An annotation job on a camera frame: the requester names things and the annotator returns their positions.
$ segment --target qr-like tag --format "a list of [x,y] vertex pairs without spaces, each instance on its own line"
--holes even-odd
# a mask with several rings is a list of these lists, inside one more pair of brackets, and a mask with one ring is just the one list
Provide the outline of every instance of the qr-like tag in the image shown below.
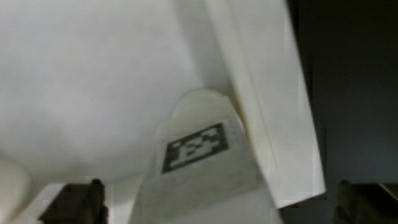
[[226,150],[226,131],[219,123],[167,144],[162,173],[171,172]]

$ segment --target curved white edge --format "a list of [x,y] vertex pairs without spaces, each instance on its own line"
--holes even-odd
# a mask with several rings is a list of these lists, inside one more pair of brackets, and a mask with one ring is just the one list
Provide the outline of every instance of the curved white edge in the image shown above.
[[243,121],[277,207],[325,192],[318,142],[282,0],[206,0]]

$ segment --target black object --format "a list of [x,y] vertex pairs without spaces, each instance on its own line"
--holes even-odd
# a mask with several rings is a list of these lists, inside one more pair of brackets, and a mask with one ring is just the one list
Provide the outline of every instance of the black object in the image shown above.
[[67,184],[39,217],[44,224],[107,224],[108,208],[105,186],[98,179],[91,184]]
[[162,173],[179,169],[227,149],[224,125],[219,123],[167,144]]
[[398,184],[339,184],[336,224],[398,224]]

